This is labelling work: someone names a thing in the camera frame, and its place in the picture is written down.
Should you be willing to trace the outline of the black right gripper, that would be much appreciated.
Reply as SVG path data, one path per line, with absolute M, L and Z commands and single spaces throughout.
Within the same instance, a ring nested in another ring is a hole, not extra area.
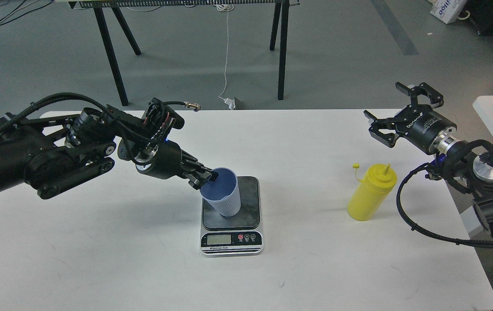
M 396 82 L 396 89 L 410 98 L 410 104 L 394 117 L 384 119 L 364 110 L 363 114 L 369 119 L 369 134 L 389 148 L 393 148 L 402 137 L 425 154 L 436 153 L 435 140 L 440 132 L 450 128 L 456 131 L 457 128 L 454 122 L 434 111 L 444 105 L 443 95 L 427 83 L 406 86 Z M 419 104 L 419 96 L 428 98 L 428 104 Z

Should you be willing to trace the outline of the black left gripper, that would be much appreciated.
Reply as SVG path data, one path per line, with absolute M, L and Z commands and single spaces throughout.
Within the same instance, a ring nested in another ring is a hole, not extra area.
M 196 190 L 201 189 L 206 182 L 215 182 L 219 176 L 219 173 L 205 167 L 171 140 L 164 140 L 149 152 L 141 152 L 136 161 L 136 169 L 143 175 L 163 180 L 177 176 L 187 179 Z

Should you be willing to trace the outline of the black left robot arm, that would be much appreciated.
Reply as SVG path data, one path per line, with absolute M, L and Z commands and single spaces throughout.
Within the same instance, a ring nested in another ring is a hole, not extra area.
M 112 154 L 134 163 L 137 171 L 157 179 L 187 179 L 193 189 L 219 174 L 168 139 L 184 119 L 173 105 L 199 111 L 189 102 L 148 103 L 141 117 L 90 97 L 62 92 L 30 104 L 19 114 L 0 118 L 0 192 L 26 183 L 42 199 L 109 172 Z

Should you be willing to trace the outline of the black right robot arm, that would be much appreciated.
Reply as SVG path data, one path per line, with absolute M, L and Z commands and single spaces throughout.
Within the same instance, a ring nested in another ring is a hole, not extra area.
M 425 171 L 427 179 L 444 180 L 460 193 L 471 194 L 479 223 L 493 238 L 493 144 L 487 140 L 468 142 L 455 138 L 456 124 L 436 112 L 444 104 L 442 94 L 427 83 L 406 86 L 397 82 L 396 89 L 408 96 L 410 103 L 393 117 L 383 119 L 365 110 L 369 133 L 387 147 L 394 147 L 399 138 L 404 138 L 425 154 L 434 156 L 434 161 L 418 166 L 401 181 L 396 194 L 400 216 L 412 230 L 429 238 L 493 249 L 493 241 L 448 238 L 430 232 L 406 214 L 401 191 L 412 176 Z

